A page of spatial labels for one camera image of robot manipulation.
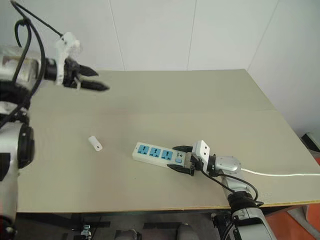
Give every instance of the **black cable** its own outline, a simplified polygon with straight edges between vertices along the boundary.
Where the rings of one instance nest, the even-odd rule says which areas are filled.
[[[14,8],[21,14],[22,11],[19,8],[21,8],[22,10],[24,10],[25,12],[27,12],[28,14],[30,14],[32,17],[34,17],[35,19],[37,19],[40,23],[42,23],[43,25],[47,26],[49,29],[51,29],[52,31],[54,31],[56,34],[58,34],[60,37],[63,36],[63,34],[61,34],[60,32],[58,32],[56,29],[54,29],[52,26],[50,26],[48,23],[46,23],[45,21],[43,21],[42,19],[40,19],[38,16],[34,15],[32,12],[30,12],[28,9],[26,9],[24,6],[20,5],[19,3],[15,2],[14,0],[11,0],[12,5],[14,6]]]
[[[25,96],[24,100],[18,104],[18,106],[12,111],[10,112],[9,115],[5,116],[2,121],[0,122],[0,129],[11,120],[11,118],[23,107],[25,107],[26,103],[28,101],[30,101],[31,97],[33,96],[33,94],[37,91],[42,78],[45,74],[45,70],[46,70],[46,55],[45,55],[45,48],[44,45],[41,41],[40,35],[37,31],[37,29],[35,28],[35,26],[32,24],[32,22],[30,21],[29,18],[26,17],[26,15],[24,15],[24,13],[17,7],[18,5],[16,5],[17,3],[15,1],[11,1],[11,4],[13,5],[13,7],[21,14],[21,16],[23,17],[23,20],[25,21],[25,25],[29,26],[33,33],[35,34],[35,37],[38,41],[39,44],[39,48],[40,48],[40,54],[41,54],[41,67],[40,67],[40,71],[39,74],[37,76],[37,79],[31,89],[31,91]]]
[[[209,176],[208,174],[206,174],[202,169],[201,169],[201,172],[203,173],[203,175],[205,175],[207,178],[215,181],[217,184],[219,184],[221,187],[229,190],[230,192],[232,192],[233,194],[235,193],[234,190],[232,190],[231,188],[227,187],[226,185],[224,185],[222,182],[218,181],[217,179],[213,178],[212,176]]]
[[[16,81],[17,81],[19,71],[20,71],[20,69],[21,69],[22,64],[24,63],[24,60],[25,60],[25,58],[26,58],[26,55],[27,55],[27,52],[28,52],[28,50],[29,50],[30,43],[31,43],[31,36],[32,36],[32,34],[31,34],[31,28],[30,28],[30,24],[29,24],[27,21],[28,21],[27,19],[19,20],[19,21],[16,22],[16,24],[15,24],[15,26],[14,26],[14,31],[15,31],[15,32],[16,32],[16,29],[17,29],[17,31],[18,31],[18,27],[19,27],[20,25],[26,26],[26,29],[27,29],[27,31],[28,31],[28,37],[27,37],[27,40],[26,40],[26,43],[25,43],[25,47],[24,47],[24,49],[23,49],[23,52],[22,52],[22,54],[21,54],[21,57],[20,57],[20,59],[19,59],[19,62],[18,62],[18,64],[17,64],[17,66],[16,66],[15,72],[14,72],[13,77],[12,77],[12,82],[13,82],[13,83],[16,83]],[[17,40],[17,42],[18,42],[19,47],[21,47],[21,44],[20,44],[20,41],[19,41],[19,37],[17,37],[17,36],[18,36],[18,35],[15,36],[15,37],[16,37],[16,40]]]
[[[223,177],[228,177],[228,178],[231,178],[231,179],[235,179],[235,180],[238,180],[239,182],[242,182],[248,186],[250,186],[254,192],[255,192],[255,197],[254,197],[254,200],[256,201],[259,197],[259,193],[258,193],[258,190],[256,189],[255,186],[253,186],[250,182],[247,182],[246,180],[243,180],[241,178],[238,178],[236,176],[232,176],[232,175],[228,175],[228,174],[224,174],[224,173],[219,173],[218,176],[223,176]]]
[[[98,226],[95,227],[94,232],[93,232],[93,234],[92,234],[92,236],[91,236],[91,240],[94,239],[94,236],[95,236],[95,234],[96,234],[97,228],[98,228]]]
[[[229,225],[226,227],[226,229],[225,229],[225,231],[223,233],[223,236],[222,236],[221,240],[226,240],[227,239],[227,237],[228,237],[228,235],[230,233],[230,230],[233,228],[234,225],[235,224],[232,221],[229,223]]]
[[[201,172],[203,173],[203,175],[205,175],[207,178],[215,181],[217,184],[219,184],[220,186],[222,186],[224,189],[227,189],[228,191],[230,191],[231,193],[235,193],[234,190],[232,190],[231,188],[229,188],[228,186],[224,185],[222,182],[218,181],[217,179],[213,178],[212,176],[206,174],[202,169],[201,169]],[[228,174],[224,174],[224,173],[220,173],[218,176],[223,176],[223,177],[228,177],[228,178],[232,178],[232,179],[236,179],[244,184],[247,184],[248,186],[250,186],[254,192],[255,192],[255,198],[252,199],[250,198],[252,201],[254,201],[254,203],[257,204],[257,207],[261,207],[263,204],[265,204],[263,201],[257,201],[258,199],[258,196],[259,196],[259,192],[257,190],[257,188],[255,186],[253,186],[251,183],[245,181],[245,180],[242,180],[241,178],[238,178],[238,177],[235,177],[235,176],[232,176],[232,175],[228,175]]]

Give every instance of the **gray floor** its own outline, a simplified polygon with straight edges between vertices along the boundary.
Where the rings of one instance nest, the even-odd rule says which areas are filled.
[[[88,221],[98,221],[91,217]],[[110,221],[109,228],[97,228],[94,240],[113,240],[116,230],[136,229],[142,233],[143,240],[175,240],[176,229],[143,229],[144,223],[181,222],[190,224],[198,233],[200,240],[219,240],[218,230],[214,228],[210,213],[165,213],[140,215],[104,216],[101,221]],[[73,240],[78,234],[70,230],[26,219],[17,219],[16,240]]]

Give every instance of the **electrical outlet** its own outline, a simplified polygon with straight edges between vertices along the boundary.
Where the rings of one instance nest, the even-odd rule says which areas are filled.
[[[139,146],[139,149],[138,149],[138,153],[139,154],[146,155],[148,153],[148,151],[149,151],[149,147],[148,146],[145,146],[145,145],[142,145],[142,144]]]
[[[161,158],[165,160],[171,160],[172,151],[163,150]]]
[[[160,148],[152,147],[149,155],[152,157],[158,158],[160,156],[160,153],[161,153]]]
[[[167,168],[167,164],[185,166],[186,153],[170,148],[138,142],[133,150],[134,160]]]

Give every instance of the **orange floor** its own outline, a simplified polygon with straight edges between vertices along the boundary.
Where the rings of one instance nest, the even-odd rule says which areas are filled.
[[[277,240],[315,240],[296,220],[287,212],[280,212],[266,217]]]

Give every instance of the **small white object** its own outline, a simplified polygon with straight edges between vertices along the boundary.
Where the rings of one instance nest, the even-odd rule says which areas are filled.
[[[94,147],[94,149],[99,152],[102,150],[102,145],[101,143],[97,140],[97,138],[95,136],[91,136],[88,138],[89,142],[92,144],[92,146]]]
[[[170,148],[138,142],[133,150],[134,160],[168,168],[167,164],[185,166],[186,153]]]
[[[203,171],[207,171],[209,155],[210,155],[210,147],[203,140],[199,140],[195,142],[192,147],[192,155],[202,161],[203,163]]]

